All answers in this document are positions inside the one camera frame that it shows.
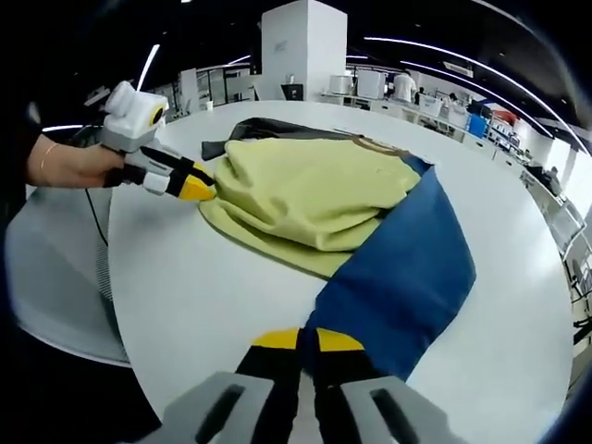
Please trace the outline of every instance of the white tabletop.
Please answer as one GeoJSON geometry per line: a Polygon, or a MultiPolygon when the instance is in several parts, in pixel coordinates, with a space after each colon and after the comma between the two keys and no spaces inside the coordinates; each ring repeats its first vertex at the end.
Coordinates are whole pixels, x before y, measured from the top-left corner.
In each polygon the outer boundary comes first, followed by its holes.
{"type": "MultiPolygon", "coordinates": [[[[520,180],[433,131],[339,105],[225,105],[168,125],[160,138],[199,159],[202,141],[225,140],[249,117],[362,133],[436,164],[477,279],[408,383],[444,409],[452,430],[469,442],[539,438],[567,392],[572,318],[557,247],[520,180]]],[[[215,161],[207,165],[213,169],[215,161]]],[[[234,370],[258,335],[302,325],[324,286],[221,236],[195,203],[135,186],[115,190],[109,230],[121,335],[161,417],[170,402],[212,373],[234,370]]],[[[310,384],[306,396],[301,407],[314,424],[310,384]]],[[[303,424],[292,442],[313,442],[304,435],[311,424],[303,424]]]]}

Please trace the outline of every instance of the laboratory room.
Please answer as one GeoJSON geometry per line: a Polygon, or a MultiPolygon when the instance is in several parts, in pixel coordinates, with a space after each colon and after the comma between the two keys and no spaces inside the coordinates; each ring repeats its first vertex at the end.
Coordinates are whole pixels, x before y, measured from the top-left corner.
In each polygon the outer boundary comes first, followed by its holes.
{"type": "Polygon", "coordinates": [[[3,442],[592,440],[575,1],[21,9],[3,442]]]}

